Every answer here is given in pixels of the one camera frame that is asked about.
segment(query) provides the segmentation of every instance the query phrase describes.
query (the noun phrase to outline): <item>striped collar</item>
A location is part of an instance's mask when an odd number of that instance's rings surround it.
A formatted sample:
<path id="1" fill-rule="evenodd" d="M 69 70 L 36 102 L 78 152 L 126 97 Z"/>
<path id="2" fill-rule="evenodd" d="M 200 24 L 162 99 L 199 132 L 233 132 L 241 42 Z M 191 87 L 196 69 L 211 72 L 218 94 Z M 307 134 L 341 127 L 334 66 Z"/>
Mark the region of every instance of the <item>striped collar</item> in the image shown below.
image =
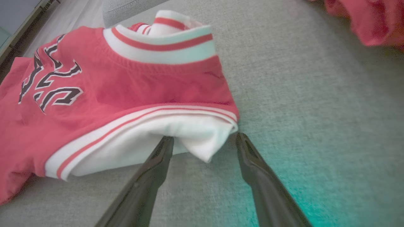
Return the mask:
<path id="1" fill-rule="evenodd" d="M 216 55 L 210 26 L 173 11 L 159 11 L 151 26 L 118 25 L 103 34 L 117 54 L 143 63 L 185 64 Z"/>

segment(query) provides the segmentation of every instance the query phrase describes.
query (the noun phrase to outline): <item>neckline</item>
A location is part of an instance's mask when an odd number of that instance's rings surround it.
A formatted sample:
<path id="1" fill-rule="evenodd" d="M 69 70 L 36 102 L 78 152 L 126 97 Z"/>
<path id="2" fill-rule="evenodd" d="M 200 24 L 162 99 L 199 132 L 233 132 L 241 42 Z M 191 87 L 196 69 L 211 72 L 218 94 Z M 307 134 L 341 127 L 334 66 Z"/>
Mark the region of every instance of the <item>neckline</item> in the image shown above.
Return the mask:
<path id="1" fill-rule="evenodd" d="M 114 52 L 143 63 L 178 65 L 216 55 L 210 26 L 152 37 L 118 25 L 105 29 L 103 36 Z"/>
<path id="2" fill-rule="evenodd" d="M 105 28 L 98 28 L 95 31 L 95 37 L 98 43 L 96 50 L 101 52 L 99 56 L 108 58 L 108 60 L 127 70 L 141 71 L 150 74 L 191 74 L 221 69 L 221 63 L 216 53 L 202 61 L 183 64 L 147 63 L 128 59 L 115 52 L 109 46 L 103 35 L 105 30 Z"/>

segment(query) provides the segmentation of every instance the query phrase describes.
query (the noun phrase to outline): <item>red fabric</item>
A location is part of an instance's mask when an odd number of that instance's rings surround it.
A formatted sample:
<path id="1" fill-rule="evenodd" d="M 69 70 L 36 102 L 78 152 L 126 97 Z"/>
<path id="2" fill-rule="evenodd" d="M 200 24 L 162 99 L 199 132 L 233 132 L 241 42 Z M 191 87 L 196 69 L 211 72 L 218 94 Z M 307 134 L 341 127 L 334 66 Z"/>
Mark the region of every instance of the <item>red fabric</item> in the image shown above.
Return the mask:
<path id="1" fill-rule="evenodd" d="M 44 177 L 46 161 L 63 145 L 129 113 L 197 105 L 224 109 L 238 118 L 217 56 L 182 65 L 131 61 L 108 46 L 102 28 L 81 27 L 59 39 L 38 49 L 40 62 L 16 58 L 0 85 L 0 204 L 9 201 L 31 173 Z M 52 59 L 45 49 L 56 44 Z M 72 71 L 77 65 L 78 74 L 43 81 L 50 72 Z M 39 72 L 19 103 L 21 85 L 29 83 L 35 69 Z M 48 86 L 38 88 L 41 81 Z M 71 105 L 56 103 L 66 96 L 60 93 L 41 110 L 46 94 L 71 87 L 82 90 Z"/>
<path id="2" fill-rule="evenodd" d="M 404 51 L 404 0 L 325 0 L 327 11 L 351 20 L 351 30 L 366 46 Z"/>

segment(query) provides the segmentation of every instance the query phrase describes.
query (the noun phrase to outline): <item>red cloth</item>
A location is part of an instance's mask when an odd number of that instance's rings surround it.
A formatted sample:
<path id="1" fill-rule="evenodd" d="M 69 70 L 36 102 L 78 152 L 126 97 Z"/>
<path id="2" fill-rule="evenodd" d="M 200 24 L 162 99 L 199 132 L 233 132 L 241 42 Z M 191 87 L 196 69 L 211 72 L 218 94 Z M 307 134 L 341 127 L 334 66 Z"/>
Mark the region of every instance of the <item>red cloth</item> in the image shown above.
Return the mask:
<path id="1" fill-rule="evenodd" d="M 182 35 L 176 41 L 170 36 L 171 44 L 166 45 L 144 44 L 141 40 L 146 38 L 141 37 L 137 44 L 156 50 L 175 46 L 164 53 L 180 58 L 184 53 L 194 56 L 194 49 L 200 49 L 187 40 L 194 37 Z M 160 55 L 159 51 L 142 53 L 155 59 Z M 146 112 L 134 119 L 127 117 L 138 111 Z M 94 134 L 78 150 L 84 151 L 95 144 L 92 141 L 102 140 L 127 123 L 158 112 L 173 115 L 173 111 L 219 117 L 231 113 L 237 121 L 238 110 L 217 55 L 181 64 L 132 61 L 111 49 L 103 28 L 81 27 L 41 46 L 34 58 L 16 58 L 0 86 L 0 204 L 8 202 L 32 173 L 44 177 L 45 163 L 61 147 Z M 128 120 L 97 131 L 121 118 Z M 80 153 L 73 153 L 64 163 L 76 154 Z"/>
<path id="2" fill-rule="evenodd" d="M 404 0 L 325 0 L 327 11 L 351 20 L 351 30 L 366 46 L 404 51 Z"/>

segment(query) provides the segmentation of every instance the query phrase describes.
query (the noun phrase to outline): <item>gray fabric surface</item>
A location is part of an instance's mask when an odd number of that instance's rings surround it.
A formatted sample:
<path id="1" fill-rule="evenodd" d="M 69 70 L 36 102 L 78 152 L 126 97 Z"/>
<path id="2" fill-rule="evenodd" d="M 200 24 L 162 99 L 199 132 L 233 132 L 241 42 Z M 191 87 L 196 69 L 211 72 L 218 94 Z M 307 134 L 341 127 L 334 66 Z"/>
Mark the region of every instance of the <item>gray fabric surface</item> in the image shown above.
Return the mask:
<path id="1" fill-rule="evenodd" d="M 167 0 L 103 0 L 105 27 L 110 27 Z"/>
<path id="2" fill-rule="evenodd" d="M 213 25 L 240 129 L 314 226 L 404 225 L 404 55 L 369 48 L 318 4 L 302 0 L 170 0 Z M 257 226 L 233 138 L 204 164 L 172 158 L 151 227 Z M 0 226 L 91 226 L 136 167 L 37 179 L 0 207 Z"/>

